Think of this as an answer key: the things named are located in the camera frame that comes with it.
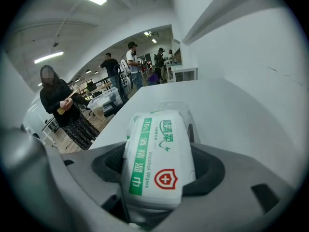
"red shield logo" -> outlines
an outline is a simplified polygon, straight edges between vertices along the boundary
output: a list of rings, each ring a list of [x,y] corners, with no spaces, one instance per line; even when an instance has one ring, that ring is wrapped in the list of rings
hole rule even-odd
[[[174,169],[163,169],[155,175],[154,179],[156,185],[165,190],[175,190],[178,180]]]

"wooden floor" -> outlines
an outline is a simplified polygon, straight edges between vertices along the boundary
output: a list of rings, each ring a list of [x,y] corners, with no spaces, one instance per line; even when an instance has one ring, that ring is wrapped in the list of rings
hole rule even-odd
[[[135,93],[137,92],[136,87],[134,86],[131,92],[129,93],[128,97],[131,98]],[[100,132],[103,131],[103,129],[106,127],[106,125],[112,120],[114,115],[106,118],[102,116],[101,118],[98,118],[97,116],[93,116],[93,113],[89,115],[89,111],[85,110],[82,112],[82,114],[86,117],[86,119],[89,120],[91,124],[93,124]],[[79,146],[73,142],[73,140],[68,137],[68,135],[59,128],[55,133],[50,134],[50,136],[53,138],[53,140],[56,143],[56,146],[61,154],[66,153],[73,153],[79,150],[82,150],[79,148]],[[50,141],[48,139],[45,140],[46,143],[50,144]]]

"patterned skirt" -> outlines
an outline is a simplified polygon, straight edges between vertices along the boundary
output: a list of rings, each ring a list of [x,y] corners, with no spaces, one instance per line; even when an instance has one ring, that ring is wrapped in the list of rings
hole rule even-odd
[[[91,140],[95,140],[100,134],[84,115],[80,114],[79,118],[62,128],[64,132],[83,150],[87,150],[92,145]]]

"cap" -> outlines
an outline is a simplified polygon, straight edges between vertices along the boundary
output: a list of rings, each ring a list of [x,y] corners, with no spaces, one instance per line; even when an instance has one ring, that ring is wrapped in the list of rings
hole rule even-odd
[[[127,44],[128,48],[131,49],[133,46],[137,46],[133,41],[130,41],[129,44]]]

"alcohol wipes package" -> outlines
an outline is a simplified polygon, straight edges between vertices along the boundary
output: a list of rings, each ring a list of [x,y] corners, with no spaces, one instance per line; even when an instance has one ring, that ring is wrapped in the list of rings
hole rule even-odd
[[[135,114],[123,155],[122,191],[130,210],[170,211],[196,179],[183,117],[176,110]]]

